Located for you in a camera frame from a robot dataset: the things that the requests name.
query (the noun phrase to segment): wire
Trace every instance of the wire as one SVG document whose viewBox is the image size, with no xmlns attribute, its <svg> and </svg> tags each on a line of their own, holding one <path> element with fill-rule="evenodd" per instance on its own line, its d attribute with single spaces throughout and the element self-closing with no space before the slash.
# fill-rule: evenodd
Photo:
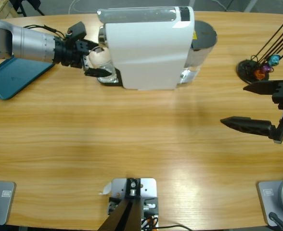
<svg viewBox="0 0 283 231">
<path fill-rule="evenodd" d="M 145 228 L 144 230 L 159 230 L 159 229 L 170 229 L 170 228 L 175 228 L 175 227 L 180 227 L 184 228 L 188 231 L 193 231 L 190 228 L 184 226 L 184 225 L 170 225 L 170 226 L 161 226 L 161 227 L 153 227 L 153 228 Z"/>
<path fill-rule="evenodd" d="M 228 12 L 239 12 L 239 11 L 234 11 L 234 10 L 227 10 L 227 8 L 222 4 L 220 3 L 218 0 L 210 0 L 210 1 L 213 1 L 213 2 L 216 2 L 218 5 L 220 5 L 225 11 L 228 11 Z"/>
<path fill-rule="evenodd" d="M 68 14 L 71 13 L 71 7 L 73 6 L 73 4 L 76 2 L 77 0 L 73 0 L 69 6 L 69 10 L 68 10 Z"/>
<path fill-rule="evenodd" d="M 27 25 L 25 26 L 24 28 L 27 28 L 27 29 L 33 29 L 33 28 L 43 28 L 43 29 L 46 29 L 50 32 L 53 32 L 54 34 L 56 34 L 58 37 L 62 37 L 63 39 L 65 38 L 63 32 L 59 31 L 59 30 L 56 30 L 56 29 L 53 29 L 47 25 L 44 25 L 44 26 L 40 26 L 40 25 Z"/>
<path fill-rule="evenodd" d="M 156 225 L 158 223 L 158 217 L 145 218 L 144 220 L 142 220 L 141 224 L 143 224 L 145 221 L 147 221 L 147 223 L 141 228 L 141 230 L 143 230 L 143 231 L 152 231 L 152 230 L 158 230 L 158 229 L 170 229 L 170 228 L 175 228 L 175 227 L 181 227 L 181 228 L 184 228 L 188 231 L 193 231 L 193 230 L 191 230 L 190 228 L 188 228 L 184 225 L 170 225 L 170 226 L 156 227 Z"/>
</svg>

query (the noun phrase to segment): label sticker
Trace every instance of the label sticker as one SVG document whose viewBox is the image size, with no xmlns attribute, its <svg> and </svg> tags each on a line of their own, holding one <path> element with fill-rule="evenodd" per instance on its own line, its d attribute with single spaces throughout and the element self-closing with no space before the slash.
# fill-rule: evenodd
<svg viewBox="0 0 283 231">
<path fill-rule="evenodd" d="M 2 191 L 1 197 L 11 197 L 12 191 Z"/>
<path fill-rule="evenodd" d="M 196 34 L 196 31 L 194 31 L 194 34 L 193 34 L 193 39 L 197 39 L 197 34 Z"/>
<path fill-rule="evenodd" d="M 263 190 L 263 194 L 264 194 L 265 196 L 273 196 L 273 195 L 274 195 L 273 189 L 264 189 L 264 190 Z"/>
</svg>

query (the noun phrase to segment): black stand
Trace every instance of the black stand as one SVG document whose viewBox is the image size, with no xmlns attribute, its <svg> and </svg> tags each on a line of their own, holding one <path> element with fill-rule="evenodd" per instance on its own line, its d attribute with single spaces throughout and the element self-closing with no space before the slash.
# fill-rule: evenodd
<svg viewBox="0 0 283 231">
<path fill-rule="evenodd" d="M 240 79 L 242 79 L 245 83 L 251 84 L 258 82 L 259 80 L 256 79 L 254 75 L 254 70 L 259 68 L 259 63 L 254 60 L 244 60 L 239 62 L 236 67 L 236 72 Z M 263 80 L 268 80 L 269 74 L 266 73 Z"/>
<path fill-rule="evenodd" d="M 18 12 L 18 14 L 22 14 L 24 17 L 27 17 L 25 9 L 22 5 L 22 1 L 24 0 L 10 0 L 11 4 L 13 5 L 13 8 L 17 11 L 18 8 L 21 9 L 21 12 Z M 39 14 L 41 14 L 42 16 L 44 16 L 45 14 L 39 9 L 39 6 L 41 5 L 40 0 L 27 0 L 30 5 L 32 5 L 32 7 L 39 12 Z"/>
</svg>

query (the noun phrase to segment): cable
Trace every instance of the cable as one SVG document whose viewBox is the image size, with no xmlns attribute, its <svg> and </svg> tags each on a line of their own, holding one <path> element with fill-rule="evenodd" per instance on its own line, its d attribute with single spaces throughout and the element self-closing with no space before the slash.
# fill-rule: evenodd
<svg viewBox="0 0 283 231">
<path fill-rule="evenodd" d="M 144 230 L 159 230 L 159 229 L 170 229 L 170 228 L 175 228 L 175 227 L 180 227 L 180 228 L 184 228 L 188 231 L 193 231 L 190 228 L 184 226 L 184 225 L 170 225 L 170 226 L 161 226 L 161 227 L 153 227 L 153 228 L 145 228 Z"/>
<path fill-rule="evenodd" d="M 54 34 L 56 34 L 58 37 L 62 37 L 63 39 L 65 38 L 63 32 L 59 31 L 59 30 L 56 30 L 56 29 L 53 29 L 47 25 L 44 25 L 44 26 L 40 26 L 40 25 L 27 25 L 25 26 L 24 28 L 27 28 L 27 29 L 33 29 L 33 28 L 43 28 L 43 29 L 46 29 L 50 32 L 53 32 Z"/>
<path fill-rule="evenodd" d="M 71 2 L 70 6 L 69 6 L 68 14 L 71 13 L 71 8 L 72 8 L 74 11 L 78 12 L 78 13 L 90 13 L 89 11 L 80 11 L 80 10 L 77 10 L 77 9 L 75 8 L 75 5 L 76 5 L 79 1 L 80 1 L 80 0 L 73 0 L 73 2 Z"/>
<path fill-rule="evenodd" d="M 91 12 L 89 12 L 89 11 L 80 11 L 80 10 L 77 10 L 76 8 L 75 8 L 75 5 L 79 2 L 80 0 L 77 0 L 76 2 L 75 2 L 75 4 L 73 5 L 73 10 L 74 11 L 76 11 L 76 12 L 79 12 L 79 13 L 91 13 Z"/>
<path fill-rule="evenodd" d="M 227 8 L 226 8 L 222 3 L 220 3 L 218 0 L 210 0 L 210 1 L 216 2 L 216 3 L 217 3 L 218 5 L 220 5 L 225 11 L 228 11 L 228 12 L 239 12 L 239 11 L 227 10 Z"/>
<path fill-rule="evenodd" d="M 175 227 L 181 227 L 181 228 L 184 228 L 188 231 L 193 231 L 193 230 L 191 230 L 190 228 L 188 228 L 184 225 L 170 225 L 170 226 L 156 227 L 156 225 L 158 223 L 158 217 L 145 218 L 144 220 L 142 220 L 141 224 L 143 224 L 145 221 L 147 221 L 147 223 L 141 228 L 141 230 L 143 230 L 143 231 L 152 231 L 152 230 L 158 230 L 158 229 L 170 229 L 170 228 L 175 228 Z"/>
<path fill-rule="evenodd" d="M 68 14 L 71 13 L 71 7 L 72 7 L 72 5 L 73 5 L 76 1 L 77 1 L 77 0 L 73 0 L 73 1 L 71 2 L 70 6 L 69 6 Z"/>
</svg>

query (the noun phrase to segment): floor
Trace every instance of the floor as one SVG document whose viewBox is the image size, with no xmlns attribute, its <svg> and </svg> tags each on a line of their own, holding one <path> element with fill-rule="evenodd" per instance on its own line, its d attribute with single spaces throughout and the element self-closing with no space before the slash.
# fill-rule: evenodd
<svg viewBox="0 0 283 231">
<path fill-rule="evenodd" d="M 95 13 L 99 8 L 113 7 L 141 7 L 141 6 L 174 6 L 189 5 L 189 0 L 40 0 L 40 9 L 46 15 Z M 228 11 L 242 12 L 250 0 L 195 0 L 195 11 Z M 32 6 L 23 1 L 23 6 L 28 16 L 39 15 Z M 257 0 L 251 12 L 258 13 L 283 13 L 283 0 Z"/>
</svg>

